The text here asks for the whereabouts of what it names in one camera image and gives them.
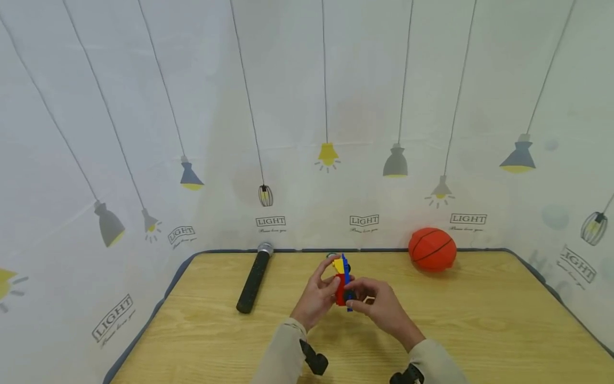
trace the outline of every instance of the lamp drawing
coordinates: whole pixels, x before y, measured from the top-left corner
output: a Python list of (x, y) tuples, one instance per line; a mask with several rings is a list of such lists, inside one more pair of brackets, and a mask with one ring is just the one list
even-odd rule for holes
[(326, 173), (330, 172), (330, 168), (332, 167), (334, 170), (337, 169), (335, 164), (341, 163), (339, 159), (339, 155), (335, 151), (333, 147), (333, 143), (328, 141), (328, 98), (327, 98), (327, 89), (326, 89), (326, 38), (324, 33), (324, 0), (321, 0), (322, 4), (322, 63), (323, 63), (323, 79), (324, 79), (324, 129), (326, 131), (326, 143), (322, 143), (322, 148), (320, 149), (320, 156), (317, 157), (318, 162), (315, 165), (320, 166), (320, 170), (323, 170), (326, 167)]
[(98, 215), (100, 234), (103, 237), (104, 245), (108, 248), (122, 238), (126, 228), (124, 228), (119, 218), (107, 209), (106, 203), (101, 203), (97, 200), (94, 203), (94, 213)]
[(258, 198), (260, 199), (260, 204), (262, 204), (262, 206), (273, 205), (273, 192), (269, 186), (262, 184), (260, 187), (258, 187)]
[(3, 313), (7, 313), (9, 308), (4, 303), (4, 298), (11, 294), (13, 296), (23, 296), (25, 293), (23, 291), (19, 291), (14, 289), (14, 286), (20, 284), (24, 281), (28, 280), (28, 277), (21, 277), (11, 281), (12, 278), (16, 277), (17, 273), (13, 271), (9, 271), (6, 269), (0, 268), (0, 311)]
[(168, 87), (166, 86), (166, 81), (164, 79), (164, 74), (162, 73), (162, 67), (160, 66), (160, 61), (158, 60), (158, 52), (155, 49), (154, 39), (152, 38), (151, 30), (149, 29), (149, 23), (147, 22), (147, 18), (145, 17), (145, 12), (143, 11), (143, 6), (141, 4), (141, 0), (137, 0), (139, 3), (139, 9), (141, 10), (141, 16), (143, 17), (143, 21), (145, 23), (145, 29), (147, 30), (147, 35), (149, 36), (149, 43), (152, 47), (153, 58), (158, 66), (158, 72), (160, 73), (160, 78), (162, 79), (162, 85), (164, 86), (164, 91), (166, 92), (166, 99), (168, 100), (168, 106), (171, 110), (171, 115), (173, 115), (173, 122), (175, 125), (175, 130), (177, 131), (177, 137), (179, 138), (179, 145), (181, 147), (181, 152), (183, 156), (181, 157), (181, 165), (184, 167), (184, 173), (181, 176), (180, 184), (189, 190), (199, 190), (203, 187), (203, 182), (200, 181), (196, 173), (192, 170), (192, 163), (188, 161), (188, 158), (185, 156), (184, 142), (181, 140), (181, 132), (179, 131), (179, 125), (177, 124), (177, 118), (175, 117), (175, 109), (173, 108), (173, 103), (171, 102), (171, 95), (168, 93)]
[(188, 161), (186, 156), (181, 157), (181, 165), (184, 167), (184, 174), (181, 176), (181, 185), (190, 190), (199, 190), (203, 187), (203, 182), (200, 181), (194, 170), (192, 163)]
[(36, 81), (34, 81), (34, 77), (32, 76), (32, 72), (30, 71), (30, 68), (26, 65), (25, 61), (21, 57), (21, 53), (17, 49), (17, 45), (15, 44), (15, 38), (13, 37), (13, 34), (12, 34), (11, 30), (6, 27), (6, 24), (4, 23), (4, 18), (2, 17), (1, 14), (0, 14), (0, 23), (2, 23), (4, 29), (6, 30), (7, 35), (9, 36), (9, 39), (11, 41), (11, 44), (13, 45), (13, 49), (15, 50), (15, 54), (19, 58), (19, 60), (21, 62), (21, 65), (23, 66), (23, 69), (28, 74), (28, 76), (30, 78), (30, 81), (32, 82), (32, 84), (34, 85), (34, 88), (38, 92), (38, 94), (39, 94), (39, 96), (41, 98), (42, 104), (45, 107), (45, 109), (47, 110), (47, 114), (51, 118), (51, 121), (53, 122), (53, 125), (55, 126), (55, 128), (58, 131), (58, 133), (62, 137), (62, 140), (66, 144), (66, 147), (68, 148), (68, 151), (71, 153), (73, 160), (77, 164), (77, 167), (79, 168), (79, 171), (81, 172), (81, 175), (83, 176), (83, 178), (84, 178), (85, 182), (87, 183), (87, 186), (88, 186), (92, 196), (94, 197), (94, 200), (95, 200), (94, 213), (99, 216), (98, 224), (100, 226), (100, 233), (101, 233), (101, 235), (103, 237), (104, 244), (107, 247), (110, 247), (113, 244), (115, 244), (116, 242), (118, 242), (119, 239), (121, 239), (121, 237), (123, 235), (123, 232), (124, 232), (124, 226), (122, 225), (120, 220), (117, 218), (117, 216), (113, 212), (110, 212), (110, 211), (107, 210), (106, 204), (105, 203), (100, 203), (100, 201), (98, 200), (98, 196), (96, 196), (96, 192), (94, 191), (94, 188), (92, 187), (92, 185), (90, 183), (90, 180), (87, 177), (87, 174), (85, 174), (85, 171), (84, 171), (83, 167), (81, 167), (81, 163), (79, 162), (79, 159), (75, 155), (75, 152), (72, 150), (72, 147), (71, 147), (70, 143), (68, 142), (68, 139), (66, 138), (66, 135), (64, 135), (64, 132), (60, 128), (60, 125), (58, 124), (57, 120), (55, 119), (55, 116), (51, 112), (51, 109), (49, 108), (49, 105), (47, 104), (47, 100), (45, 99), (45, 96), (43, 96), (43, 94), (41, 92), (41, 89), (38, 86), (38, 83)]
[(516, 149), (505, 159), (499, 167), (510, 173), (524, 173), (535, 169), (533, 157), (529, 147), (533, 144), (529, 141), (530, 135), (523, 133), (516, 142)]
[(529, 141), (529, 132), (531, 131), (531, 126), (533, 125), (533, 119), (535, 117), (535, 112), (537, 111), (537, 106), (542, 99), (543, 90), (546, 87), (546, 82), (548, 80), (550, 70), (552, 69), (554, 58), (559, 51), (561, 41), (563, 40), (563, 35), (565, 35), (565, 30), (567, 29), (567, 25), (569, 24), (569, 20), (571, 19), (575, 3), (576, 0), (573, 0), (571, 6), (569, 7), (569, 12), (567, 13), (565, 24), (563, 24), (561, 35), (559, 36), (559, 40), (556, 43), (556, 47), (554, 48), (554, 52), (552, 53), (552, 57), (550, 58), (548, 69), (546, 70), (546, 75), (543, 78), (542, 87), (539, 91), (539, 94), (537, 95), (537, 100), (535, 101), (535, 106), (533, 107), (533, 112), (531, 113), (531, 117), (529, 119), (529, 126), (527, 127), (527, 131), (526, 133), (521, 134), (518, 138), (518, 141), (515, 143), (516, 149), (514, 149), (514, 151), (507, 157), (507, 159), (505, 159), (501, 163), (501, 165), (499, 165), (501, 169), (506, 170), (510, 173), (525, 173), (536, 168), (535, 163), (533, 162), (533, 157), (529, 152), (529, 148), (533, 144)]
[(425, 200), (430, 200), (429, 206), (435, 204), (435, 207), (439, 209), (441, 203), (443, 202), (445, 205), (448, 205), (449, 198), (455, 198), (452, 196), (452, 191), (448, 187), (446, 183), (447, 174), (448, 174), (448, 159), (450, 157), (450, 148), (452, 148), (452, 139), (454, 138), (454, 127), (456, 125), (456, 114), (459, 109), (459, 101), (461, 100), (462, 93), (462, 84), (465, 79), (465, 68), (467, 67), (467, 57), (469, 55), (469, 44), (471, 43), (471, 32), (473, 29), (473, 19), (475, 18), (475, 7), (478, 3), (478, 0), (474, 0), (473, 2), (473, 10), (471, 13), (471, 22), (469, 23), (469, 32), (467, 34), (467, 46), (465, 47), (465, 58), (463, 59), (462, 70), (460, 71), (460, 83), (459, 90), (456, 95), (456, 105), (454, 107), (454, 115), (452, 117), (452, 129), (450, 129), (450, 140), (448, 141), (448, 150), (446, 151), (446, 162), (443, 165), (443, 175), (439, 176), (439, 184), (437, 187), (431, 192), (430, 196), (425, 197)]
[(582, 240), (586, 241), (592, 246), (599, 244), (605, 235), (605, 230), (608, 228), (608, 218), (605, 215), (605, 212), (610, 207), (612, 200), (614, 200), (614, 195), (610, 197), (610, 200), (606, 204), (603, 212), (591, 213), (582, 224), (580, 237), (582, 237)]
[(149, 240), (151, 243), (153, 240), (158, 241), (158, 237), (155, 232), (162, 233), (162, 231), (157, 228), (161, 221), (158, 221), (155, 217), (151, 216), (149, 212), (147, 212), (147, 208), (143, 208), (141, 213), (143, 214), (143, 219), (145, 221), (145, 240)]
[(440, 203), (443, 202), (445, 205), (448, 205), (448, 199), (455, 198), (452, 196), (452, 191), (446, 184), (446, 176), (439, 176), (439, 184), (437, 187), (431, 192), (430, 196), (425, 197), (426, 200), (430, 200), (429, 206), (437, 203), (436, 208), (439, 208)]
[(405, 51), (405, 68), (403, 70), (403, 89), (401, 91), (401, 113), (398, 119), (398, 140), (390, 149), (390, 156), (384, 164), (384, 176), (389, 178), (402, 178), (407, 176), (407, 159), (403, 155), (404, 148), (401, 147), (401, 127), (403, 126), (403, 106), (405, 105), (405, 84), (407, 83), (407, 61), (410, 55), (410, 31), (411, 17), (414, 14), (414, 2), (410, 5), (410, 22), (407, 27), (407, 49)]
[[(115, 138), (117, 139), (117, 144), (119, 145), (119, 149), (122, 153), (123, 161), (126, 165), (126, 169), (128, 170), (128, 174), (130, 175), (130, 179), (132, 180), (132, 185), (134, 186), (136, 195), (139, 198), (139, 202), (141, 203), (141, 208), (142, 208), (141, 212), (143, 213), (143, 217), (145, 220), (145, 231), (153, 232), (156, 229), (156, 226), (161, 224), (161, 222), (158, 222), (156, 219), (150, 216), (147, 210), (145, 209), (145, 205), (143, 204), (141, 193), (139, 192), (139, 189), (136, 186), (136, 181), (134, 181), (134, 175), (132, 174), (132, 170), (130, 169), (130, 165), (128, 164), (128, 159), (126, 158), (126, 152), (124, 151), (122, 141), (120, 140), (119, 134), (117, 133), (117, 126), (115, 125), (115, 121), (113, 120), (113, 116), (111, 115), (111, 110), (109, 109), (109, 103), (107, 102), (107, 99), (104, 97), (103, 89), (100, 86), (100, 81), (98, 80), (96, 71), (94, 71), (94, 67), (91, 63), (90, 54), (87, 52), (87, 49), (85, 49), (85, 46), (83, 45), (81, 36), (79, 35), (79, 31), (77, 30), (74, 19), (72, 17), (72, 13), (70, 9), (68, 8), (68, 5), (66, 4), (66, 1), (64, 1), (64, 8), (66, 9), (66, 14), (68, 15), (68, 18), (71, 22), (72, 29), (75, 32), (75, 37), (77, 38), (77, 41), (79, 42), (79, 45), (81, 46), (81, 49), (83, 50), (85, 58), (87, 59), (87, 63), (89, 64), (92, 77), (94, 78), (94, 81), (96, 82), (96, 86), (98, 87), (100, 98), (102, 99), (104, 107), (106, 109), (107, 116), (109, 118), (109, 123), (111, 124), (111, 128), (113, 128), (113, 132), (115, 133)], [(100, 203), (98, 200), (96, 201), (94, 212), (99, 216), (100, 232), (103, 236), (104, 244), (107, 247), (109, 247), (115, 244), (116, 242), (118, 242), (119, 239), (123, 235), (124, 227), (122, 223), (119, 221), (119, 219), (117, 218), (117, 216), (114, 215), (109, 210), (107, 210), (106, 204)], [(149, 240), (150, 243), (152, 242), (152, 239), (148, 236), (146, 236), (145, 239)]]
[(258, 155), (258, 164), (260, 165), (260, 177), (262, 178), (262, 185), (258, 187), (258, 199), (262, 206), (273, 205), (273, 193), (271, 187), (265, 183), (265, 172), (262, 168), (262, 158), (260, 156), (260, 146), (258, 145), (258, 133), (256, 132), (256, 123), (254, 122), (254, 112), (252, 110), (252, 101), (249, 97), (249, 87), (247, 86), (247, 77), (245, 75), (245, 66), (243, 65), (243, 54), (241, 53), (241, 40), (239, 39), (239, 30), (236, 27), (235, 6), (232, 0), (230, 2), (230, 12), (232, 13), (232, 22), (235, 26), (236, 45), (239, 50), (239, 61), (241, 62), (241, 71), (243, 72), (243, 83), (245, 84), (245, 94), (247, 96), (247, 107), (249, 108), (249, 116), (252, 119), (252, 129), (254, 131), (254, 141), (256, 143), (256, 154)]

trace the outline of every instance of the wall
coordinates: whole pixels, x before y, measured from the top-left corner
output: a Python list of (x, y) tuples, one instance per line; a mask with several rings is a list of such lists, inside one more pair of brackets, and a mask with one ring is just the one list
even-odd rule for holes
[[(478, 0), (452, 130), (471, 0), (414, 3), (400, 125), (410, 2), (325, 0), (326, 121), (320, 2), (233, 0), (254, 127), (228, 1), (0, 0), (4, 378), (101, 382), (195, 252), (402, 248), (427, 225), (519, 254), (614, 348), (614, 238), (580, 236), (614, 193), (614, 4), (576, 3), (530, 127), (536, 168), (499, 167), (571, 3)], [(397, 141), (408, 176), (385, 178)]]

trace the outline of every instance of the orange basketball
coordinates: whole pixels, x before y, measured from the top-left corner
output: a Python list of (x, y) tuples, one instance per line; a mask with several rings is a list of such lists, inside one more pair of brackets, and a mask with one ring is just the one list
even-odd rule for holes
[(411, 236), (408, 251), (411, 260), (428, 272), (441, 272), (452, 267), (456, 244), (446, 232), (437, 228), (422, 228)]

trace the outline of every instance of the microphone handle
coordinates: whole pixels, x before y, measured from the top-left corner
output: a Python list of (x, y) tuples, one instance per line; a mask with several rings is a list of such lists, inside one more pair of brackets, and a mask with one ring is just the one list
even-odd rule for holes
[(260, 251), (256, 255), (252, 270), (249, 272), (249, 276), (247, 276), (243, 292), (241, 292), (239, 301), (236, 304), (237, 311), (241, 313), (250, 313), (252, 311), (270, 258), (271, 255), (266, 251)]

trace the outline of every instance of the tabletop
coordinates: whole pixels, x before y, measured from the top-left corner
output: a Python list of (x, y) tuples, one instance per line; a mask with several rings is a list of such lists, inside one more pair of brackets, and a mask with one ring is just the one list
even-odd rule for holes
[[(255, 254), (202, 254), (189, 265), (113, 384), (248, 383), (278, 324), (326, 253), (279, 253), (254, 310), (236, 311)], [(438, 274), (407, 253), (346, 253), (356, 277), (386, 280), (414, 322), (453, 356), (472, 384), (611, 384), (612, 359), (515, 256), (459, 253)], [(333, 268), (325, 272), (333, 275)], [(299, 383), (388, 383), (406, 369), (392, 337), (334, 306), (309, 343), (329, 361)]]

